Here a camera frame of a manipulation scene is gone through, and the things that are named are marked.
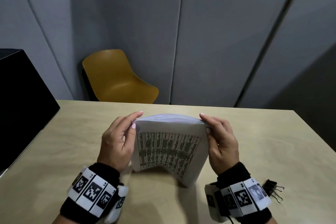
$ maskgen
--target mustard yellow chair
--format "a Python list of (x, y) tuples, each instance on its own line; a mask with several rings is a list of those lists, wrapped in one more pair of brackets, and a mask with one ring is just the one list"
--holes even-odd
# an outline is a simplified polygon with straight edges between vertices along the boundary
[(159, 94), (133, 73), (122, 50), (95, 52), (82, 64), (99, 101), (152, 104)]

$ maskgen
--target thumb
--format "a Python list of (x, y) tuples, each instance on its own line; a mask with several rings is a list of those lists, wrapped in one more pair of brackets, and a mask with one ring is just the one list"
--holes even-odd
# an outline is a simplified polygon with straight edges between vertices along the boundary
[(218, 145), (214, 137), (211, 135), (211, 128), (206, 128), (207, 131), (207, 138), (209, 144), (209, 153), (210, 152), (219, 152)]
[(125, 144), (124, 146), (126, 147), (126, 149), (130, 150), (132, 153), (134, 151), (134, 142), (135, 142), (135, 137), (137, 135), (137, 131), (136, 131), (136, 124), (133, 123), (129, 129), (128, 132), (125, 136)]

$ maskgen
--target hand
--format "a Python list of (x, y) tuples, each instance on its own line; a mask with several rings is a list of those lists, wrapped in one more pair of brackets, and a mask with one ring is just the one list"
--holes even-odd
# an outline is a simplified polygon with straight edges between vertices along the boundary
[(142, 114), (143, 112), (133, 112), (112, 122), (101, 137), (97, 162), (109, 165), (120, 173), (126, 169), (134, 151), (136, 130), (133, 122)]
[(210, 117), (200, 113), (206, 128), (209, 143), (209, 162), (217, 175), (225, 172), (239, 162), (238, 141), (227, 120)]

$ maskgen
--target dark vertical gap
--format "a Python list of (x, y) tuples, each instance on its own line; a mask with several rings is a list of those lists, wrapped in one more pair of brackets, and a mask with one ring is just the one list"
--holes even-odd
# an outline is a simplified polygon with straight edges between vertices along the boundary
[(179, 32), (180, 32), (181, 6), (182, 6), (182, 0), (180, 0), (180, 10), (179, 10), (179, 15), (178, 15), (177, 34), (176, 34), (175, 53), (174, 53), (174, 63), (173, 63), (173, 76), (172, 76), (172, 79), (171, 79), (169, 104), (171, 102), (171, 94), (172, 94), (172, 91), (173, 91), (173, 81), (174, 81), (174, 74), (175, 74), (175, 60), (176, 60), (177, 40), (179, 38)]
[(275, 23), (273, 24), (273, 26), (271, 28), (271, 31), (270, 31), (270, 33), (269, 33), (269, 35), (268, 35), (268, 37), (267, 37), (267, 39), (266, 39), (263, 47), (261, 48), (261, 50), (259, 52), (259, 55), (258, 55), (258, 57), (257, 57), (254, 65), (252, 67), (252, 70), (251, 70), (249, 76), (247, 77), (247, 80), (246, 80), (246, 82), (245, 82), (245, 84), (244, 84), (244, 86), (243, 86), (243, 88), (242, 88), (242, 90), (241, 90), (241, 92), (240, 92), (240, 94), (238, 96), (238, 99), (237, 99), (236, 103), (234, 104), (234, 107), (238, 107), (238, 105), (240, 104), (241, 99), (243, 98), (246, 90), (250, 86), (250, 83), (253, 80), (253, 78), (254, 78), (254, 76), (255, 76), (255, 74), (256, 74), (259, 66), (261, 65), (261, 62), (263, 61), (263, 58), (264, 58), (264, 56), (265, 56), (265, 54), (266, 54), (266, 52), (267, 52), (267, 50), (268, 50), (268, 48), (269, 48), (272, 40), (274, 39), (275, 34), (277, 33), (277, 31), (278, 31), (278, 29), (279, 29), (279, 27), (280, 27), (280, 25), (281, 25), (284, 17), (286, 16), (291, 3), (292, 3), (292, 0), (286, 0), (285, 3), (284, 3), (284, 5), (283, 5), (283, 7), (282, 7), (282, 9), (280, 10), (280, 13), (279, 13), (278, 17), (276, 18)]
[(36, 22), (37, 22), (37, 25), (40, 27), (40, 30), (41, 30), (41, 32), (42, 32), (42, 35), (43, 35), (45, 41), (47, 42), (47, 45), (48, 45), (48, 47), (49, 47), (49, 49), (50, 49), (50, 52), (51, 52), (51, 54), (52, 54), (53, 57), (54, 57), (54, 60), (55, 60), (56, 65), (57, 65), (57, 67), (58, 67), (58, 69), (59, 69), (59, 72), (61, 73), (61, 75), (62, 75), (62, 77), (63, 77), (63, 80), (65, 81), (65, 84), (66, 84), (66, 86), (68, 87), (69, 92), (70, 92), (72, 98), (74, 98), (74, 96), (73, 96), (73, 94), (72, 94), (72, 92), (71, 92), (71, 90), (70, 90), (69, 84), (68, 84), (68, 82), (65, 80), (64, 74), (63, 74), (62, 70), (60, 69), (60, 64), (59, 64), (59, 62), (57, 61), (57, 58), (56, 58), (55, 53), (54, 53), (54, 51), (53, 51), (53, 48), (51, 47), (51, 44), (49, 43), (48, 38), (47, 38), (47, 36), (46, 36), (46, 34), (45, 34), (45, 32), (44, 32), (44, 30), (43, 30), (43, 28), (42, 28), (42, 25), (41, 25), (41, 23), (40, 23), (40, 21), (39, 21), (37, 15), (36, 15), (36, 12), (35, 12), (35, 10), (34, 10), (34, 8), (33, 8), (33, 6), (32, 6), (32, 3), (31, 3), (30, 0), (27, 0), (27, 3), (28, 3), (28, 5), (29, 5), (29, 8), (30, 8), (31, 12), (33, 13), (33, 15), (34, 15), (34, 17), (35, 17), (35, 20), (36, 20)]

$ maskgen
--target binder clip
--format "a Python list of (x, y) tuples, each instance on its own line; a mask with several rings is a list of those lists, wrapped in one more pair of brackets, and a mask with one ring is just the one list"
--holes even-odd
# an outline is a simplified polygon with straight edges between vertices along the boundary
[(281, 187), (278, 186), (277, 182), (271, 181), (270, 179), (268, 179), (264, 185), (262, 186), (262, 188), (264, 189), (264, 191), (266, 192), (267, 196), (269, 197), (274, 197), (278, 203), (282, 203), (284, 200), (282, 197), (280, 197), (275, 190), (279, 191), (279, 192), (283, 192), (285, 190), (285, 187)]

